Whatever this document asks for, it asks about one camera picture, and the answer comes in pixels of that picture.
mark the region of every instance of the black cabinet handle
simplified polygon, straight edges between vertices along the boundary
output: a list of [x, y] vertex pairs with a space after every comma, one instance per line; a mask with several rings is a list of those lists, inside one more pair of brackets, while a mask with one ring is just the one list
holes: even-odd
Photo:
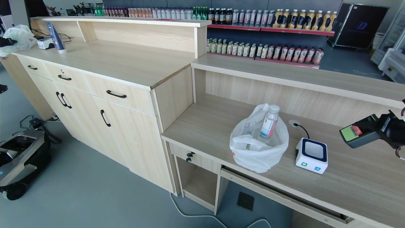
[[28, 65], [28, 68], [33, 69], [33, 70], [38, 70], [38, 68], [32, 67], [31, 65]]
[[62, 77], [62, 75], [58, 75], [58, 78], [62, 78], [63, 80], [66, 80], [66, 81], [70, 81], [70, 80], [72, 80], [72, 78], [70, 78], [70, 77]]
[[68, 105], [67, 104], [64, 104], [63, 102], [62, 102], [62, 100], [60, 99], [60, 97], [59, 97], [59, 92], [56, 92], [56, 96], [58, 97], [58, 100], [60, 101], [60, 103], [63, 105], [63, 106], [65, 106], [65, 107], [67, 107]]
[[116, 96], [116, 97], [119, 97], [119, 98], [126, 98], [126, 95], [124, 94], [124, 95], [117, 95], [117, 94], [113, 94], [112, 92], [111, 92], [111, 90], [107, 90], [106, 91], [108, 94], [110, 94], [110, 95], [113, 95], [113, 96]]
[[111, 127], [111, 124], [109, 124], [109, 123], [107, 123], [107, 121], [105, 121], [105, 118], [104, 118], [104, 110], [100, 110], [100, 113], [101, 113], [101, 116], [102, 116], [102, 119], [104, 120], [104, 123], [107, 125], [107, 127]]
[[62, 98], [62, 100], [63, 100], [63, 101], [65, 102], [65, 104], [66, 104], [65, 107], [72, 108], [70, 105], [68, 105], [68, 103], [66, 102], [66, 100], [63, 98], [64, 96], [65, 96], [65, 94], [63, 94], [63, 93], [60, 94], [60, 97]]

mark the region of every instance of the white device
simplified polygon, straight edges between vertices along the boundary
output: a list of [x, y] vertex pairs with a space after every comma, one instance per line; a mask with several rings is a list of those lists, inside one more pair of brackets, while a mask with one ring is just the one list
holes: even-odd
[[323, 174], [328, 167], [328, 149], [324, 143], [301, 138], [296, 154], [295, 164], [301, 168]]
[[51, 37], [43, 38], [39, 40], [37, 43], [38, 47], [44, 50], [55, 47]]

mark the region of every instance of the plastic bag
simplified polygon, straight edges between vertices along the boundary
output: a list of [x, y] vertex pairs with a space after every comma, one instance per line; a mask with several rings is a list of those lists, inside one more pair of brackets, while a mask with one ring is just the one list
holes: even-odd
[[229, 146], [235, 162], [257, 173], [267, 172], [279, 163], [288, 147], [288, 130], [281, 118], [270, 139], [259, 136], [269, 108], [269, 104], [258, 105], [248, 118], [236, 125], [230, 135]]
[[34, 34], [30, 31], [30, 28], [26, 25], [17, 25], [16, 27], [7, 29], [3, 38], [11, 38], [17, 41], [17, 43], [15, 43], [13, 46], [0, 47], [1, 57], [6, 57], [11, 52], [31, 48], [38, 41], [34, 38]]

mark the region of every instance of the tube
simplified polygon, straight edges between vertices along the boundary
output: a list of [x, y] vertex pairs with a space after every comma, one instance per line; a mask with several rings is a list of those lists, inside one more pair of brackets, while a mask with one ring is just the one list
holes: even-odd
[[51, 35], [52, 41], [55, 44], [55, 47], [58, 50], [59, 54], [66, 53], [67, 51], [66, 51], [65, 45], [63, 45], [62, 39], [58, 35], [54, 26], [52, 25], [51, 22], [46, 22], [46, 23], [47, 23], [47, 27], [49, 30], [49, 34]]

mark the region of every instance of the counter top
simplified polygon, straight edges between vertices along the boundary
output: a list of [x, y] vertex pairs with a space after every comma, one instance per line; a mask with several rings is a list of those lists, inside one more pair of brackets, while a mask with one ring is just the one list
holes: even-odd
[[288, 125], [289, 146], [280, 162], [265, 173], [235, 163], [229, 148], [234, 127], [254, 105], [213, 95], [199, 98], [163, 134], [165, 141], [221, 163], [282, 191], [377, 227], [405, 224], [405, 162], [382, 140], [351, 149], [341, 127], [280, 113], [298, 120], [311, 139], [328, 145], [329, 165], [320, 175], [295, 165], [295, 147], [306, 134]]
[[191, 52], [111, 41], [85, 43], [74, 38], [65, 46], [66, 54], [37, 46], [13, 54], [132, 82], [146, 90], [155, 88], [195, 60]]
[[47, 21], [47, 22], [110, 22], [110, 23], [197, 27], [197, 28], [211, 24], [211, 21], [202, 21], [202, 20], [177, 20], [177, 19], [172, 20], [172, 19], [158, 19], [158, 18], [95, 17], [95, 16], [32, 17], [31, 20]]
[[244, 77], [354, 98], [390, 107], [404, 107], [405, 85], [358, 75], [294, 67], [271, 62], [206, 54], [191, 66], [196, 69]]

